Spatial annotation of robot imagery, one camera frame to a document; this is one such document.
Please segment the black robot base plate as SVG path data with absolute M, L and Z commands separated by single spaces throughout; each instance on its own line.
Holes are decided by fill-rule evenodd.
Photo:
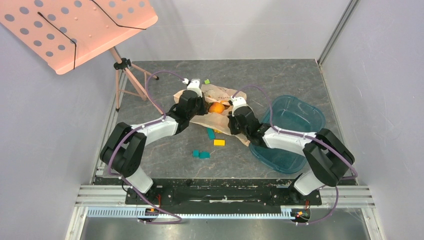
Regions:
M 155 178 L 144 197 L 159 206 L 185 202 L 266 203 L 278 206 L 320 206 L 318 190 L 303 196 L 286 178 Z

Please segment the translucent orange plastic bag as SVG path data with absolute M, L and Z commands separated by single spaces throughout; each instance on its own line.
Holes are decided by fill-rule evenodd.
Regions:
M 205 100 L 208 104 L 212 104 L 214 102 L 224 103 L 229 108 L 225 109 L 222 113 L 207 113 L 205 115 L 196 115 L 191 120 L 190 123 L 194 123 L 197 125 L 201 125 L 206 128 L 211 128 L 214 130 L 218 130 L 226 135 L 232 135 L 229 124 L 229 112 L 232 111 L 232 106 L 229 105 L 228 100 L 230 97 L 236 93 L 235 89 L 230 89 L 226 87 L 216 86 L 213 84 L 203 84 L 201 86 L 201 90 L 204 93 Z M 242 144 L 248 146 L 250 141 L 246 136 L 239 133 L 236 135 L 232 135 L 233 137 L 238 138 Z

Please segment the orange fake fruit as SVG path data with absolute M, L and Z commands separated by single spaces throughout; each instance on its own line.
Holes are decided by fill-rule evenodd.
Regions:
M 213 102 L 208 108 L 209 113 L 217 113 L 217 114 L 222 114 L 225 110 L 226 110 L 226 106 L 221 102 Z

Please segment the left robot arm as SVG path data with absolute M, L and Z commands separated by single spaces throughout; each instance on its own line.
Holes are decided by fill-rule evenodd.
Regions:
M 194 116 L 207 113 L 203 93 L 184 90 L 178 103 L 171 107 L 164 118 L 139 125 L 118 123 L 100 151 L 99 159 L 138 190 L 140 200 L 151 204 L 157 198 L 157 190 L 152 187 L 153 180 L 141 168 L 145 147 L 181 133 Z

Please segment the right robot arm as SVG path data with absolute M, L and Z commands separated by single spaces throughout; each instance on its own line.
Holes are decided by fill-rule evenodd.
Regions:
M 288 191 L 295 204 L 302 204 L 322 186 L 336 187 L 355 162 L 353 154 L 329 129 L 298 132 L 261 123 L 246 104 L 234 106 L 228 118 L 231 132 L 245 135 L 252 145 L 306 158 L 310 170 L 298 176 Z

